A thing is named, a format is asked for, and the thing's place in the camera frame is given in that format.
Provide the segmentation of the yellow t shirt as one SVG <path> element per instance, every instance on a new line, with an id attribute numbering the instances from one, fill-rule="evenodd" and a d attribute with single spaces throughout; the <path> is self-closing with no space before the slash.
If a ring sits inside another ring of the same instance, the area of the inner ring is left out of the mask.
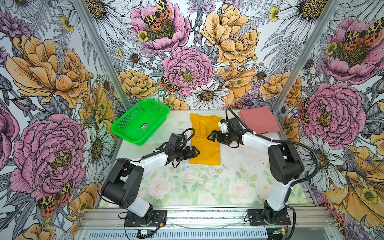
<path id="1" fill-rule="evenodd" d="M 212 131 L 220 129 L 218 123 L 222 118 L 215 115 L 201 116 L 190 114 L 190 119 L 193 128 L 196 130 L 191 144 L 200 152 L 196 158 L 190 160 L 190 163 L 194 165 L 219 166 L 221 164 L 220 144 L 208 140 L 208 136 Z"/>

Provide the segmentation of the green plastic basket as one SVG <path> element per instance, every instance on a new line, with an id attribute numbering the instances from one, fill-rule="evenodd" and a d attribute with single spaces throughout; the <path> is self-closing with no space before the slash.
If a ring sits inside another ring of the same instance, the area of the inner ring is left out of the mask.
<path id="1" fill-rule="evenodd" d="M 152 99 L 139 101 L 111 126 L 121 139 L 138 146 L 143 145 L 165 122 L 170 108 Z"/>

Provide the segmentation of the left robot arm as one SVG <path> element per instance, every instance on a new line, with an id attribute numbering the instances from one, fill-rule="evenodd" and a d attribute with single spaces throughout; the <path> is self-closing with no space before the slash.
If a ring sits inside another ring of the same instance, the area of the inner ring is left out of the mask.
<path id="1" fill-rule="evenodd" d="M 155 216 L 153 205 L 139 196 L 142 178 L 159 167 L 172 164 L 177 168 L 180 162 L 197 158 L 200 154 L 197 147 L 187 145 L 191 139 L 186 133 L 172 134 L 151 154 L 137 160 L 117 159 L 102 185 L 101 196 L 126 209 L 133 222 L 149 225 Z"/>

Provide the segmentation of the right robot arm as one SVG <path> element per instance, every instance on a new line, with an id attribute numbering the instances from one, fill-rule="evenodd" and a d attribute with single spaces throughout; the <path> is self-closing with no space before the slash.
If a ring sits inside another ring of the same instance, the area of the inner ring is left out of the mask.
<path id="1" fill-rule="evenodd" d="M 286 141 L 280 143 L 257 134 L 243 126 L 243 122 L 237 118 L 221 120 L 219 129 L 213 130 L 207 139 L 227 146 L 236 142 L 238 145 L 254 148 L 268 156 L 270 172 L 275 183 L 264 203 L 263 220 L 267 224 L 274 224 L 280 217 L 286 215 L 294 182 L 304 171 L 304 165 L 294 144 Z"/>

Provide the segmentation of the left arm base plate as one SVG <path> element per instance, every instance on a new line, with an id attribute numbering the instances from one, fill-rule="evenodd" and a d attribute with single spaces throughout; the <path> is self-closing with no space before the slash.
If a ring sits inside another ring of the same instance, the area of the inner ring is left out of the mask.
<path id="1" fill-rule="evenodd" d="M 166 225 L 167 222 L 167 210 L 151 210 L 144 217 L 128 212 L 128 215 L 124 217 L 125 227 L 159 227 L 161 224 Z"/>

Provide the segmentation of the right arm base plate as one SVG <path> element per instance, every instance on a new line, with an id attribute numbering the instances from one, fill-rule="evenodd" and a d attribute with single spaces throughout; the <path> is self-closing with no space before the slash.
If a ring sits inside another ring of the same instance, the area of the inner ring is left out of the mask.
<path id="1" fill-rule="evenodd" d="M 290 226 L 291 219 L 287 209 L 265 213 L 263 209 L 248 209 L 248 220 L 251 226 Z"/>

